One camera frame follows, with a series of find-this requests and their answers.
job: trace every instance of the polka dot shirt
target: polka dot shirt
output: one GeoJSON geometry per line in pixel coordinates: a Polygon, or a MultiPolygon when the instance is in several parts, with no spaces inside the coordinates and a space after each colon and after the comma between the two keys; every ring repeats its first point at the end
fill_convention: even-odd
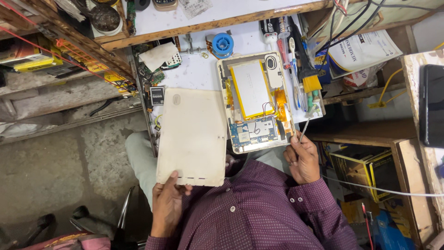
{"type": "Polygon", "coordinates": [[[182,209],[175,236],[150,236],[145,250],[360,249],[324,180],[297,186],[259,161],[233,182],[194,187],[182,209]]]}

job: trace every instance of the blue spool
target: blue spool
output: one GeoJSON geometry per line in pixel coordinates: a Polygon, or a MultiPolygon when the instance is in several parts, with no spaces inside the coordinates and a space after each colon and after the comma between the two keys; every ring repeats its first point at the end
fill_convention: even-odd
{"type": "Polygon", "coordinates": [[[234,41],[227,33],[219,33],[213,38],[213,53],[219,59],[225,59],[233,53],[234,41]]]}

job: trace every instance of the white tablet back cover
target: white tablet back cover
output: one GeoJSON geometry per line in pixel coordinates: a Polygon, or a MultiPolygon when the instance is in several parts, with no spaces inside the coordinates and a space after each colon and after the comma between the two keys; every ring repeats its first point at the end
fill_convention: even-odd
{"type": "Polygon", "coordinates": [[[223,185],[227,135],[223,104],[220,91],[165,90],[157,182],[165,183],[177,170],[178,185],[223,185]]]}

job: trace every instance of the concrete floor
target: concrete floor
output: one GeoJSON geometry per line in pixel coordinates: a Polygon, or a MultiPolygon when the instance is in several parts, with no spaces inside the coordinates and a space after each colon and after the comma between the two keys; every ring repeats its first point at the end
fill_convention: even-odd
{"type": "MultiPolygon", "coordinates": [[[[136,112],[1,145],[0,246],[23,240],[36,219],[48,213],[55,214],[57,223],[38,241],[74,232],[69,218],[80,205],[117,225],[129,188],[139,183],[125,140],[146,129],[143,113],[136,112]]],[[[127,216],[128,233],[134,240],[145,238],[151,227],[152,215],[143,197],[136,188],[127,216]]]]}

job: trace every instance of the person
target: person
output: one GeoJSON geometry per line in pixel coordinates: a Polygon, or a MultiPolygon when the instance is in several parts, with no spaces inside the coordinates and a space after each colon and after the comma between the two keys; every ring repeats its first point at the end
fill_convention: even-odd
{"type": "Polygon", "coordinates": [[[177,171],[155,183],[148,133],[131,134],[128,158],[153,212],[145,250],[359,249],[320,177],[316,146],[300,136],[285,148],[250,153],[220,187],[192,187],[175,185],[177,171]]]}

